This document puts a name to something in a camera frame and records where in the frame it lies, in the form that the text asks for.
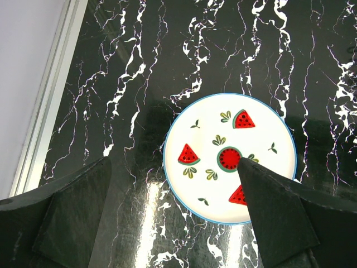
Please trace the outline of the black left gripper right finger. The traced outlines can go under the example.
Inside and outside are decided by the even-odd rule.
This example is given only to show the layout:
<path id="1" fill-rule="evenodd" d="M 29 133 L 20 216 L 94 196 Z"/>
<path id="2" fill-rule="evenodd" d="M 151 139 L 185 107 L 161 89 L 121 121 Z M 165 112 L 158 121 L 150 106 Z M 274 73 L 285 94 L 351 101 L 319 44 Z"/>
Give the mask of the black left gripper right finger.
<path id="1" fill-rule="evenodd" d="M 238 174 L 264 267 L 356 267 L 356 202 L 247 158 Z"/>

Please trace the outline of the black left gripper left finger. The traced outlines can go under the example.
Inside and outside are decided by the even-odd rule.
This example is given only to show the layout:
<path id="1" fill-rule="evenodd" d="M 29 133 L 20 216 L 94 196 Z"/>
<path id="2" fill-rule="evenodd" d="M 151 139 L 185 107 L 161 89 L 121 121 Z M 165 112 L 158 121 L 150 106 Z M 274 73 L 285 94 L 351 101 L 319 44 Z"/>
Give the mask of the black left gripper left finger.
<path id="1" fill-rule="evenodd" d="M 111 175 L 102 157 L 1 200 L 1 267 L 88 267 Z"/>

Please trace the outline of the white watermelon plate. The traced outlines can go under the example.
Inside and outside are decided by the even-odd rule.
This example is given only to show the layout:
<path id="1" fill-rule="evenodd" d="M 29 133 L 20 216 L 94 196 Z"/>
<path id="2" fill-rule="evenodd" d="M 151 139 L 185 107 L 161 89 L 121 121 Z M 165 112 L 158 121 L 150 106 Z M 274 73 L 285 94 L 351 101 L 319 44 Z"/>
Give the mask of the white watermelon plate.
<path id="1" fill-rule="evenodd" d="M 171 125 L 163 167 L 176 198 L 193 214 L 218 224 L 250 221 L 237 171 L 242 158 L 293 179 L 297 153 L 284 120 L 271 107 L 238 93 L 203 97 Z"/>

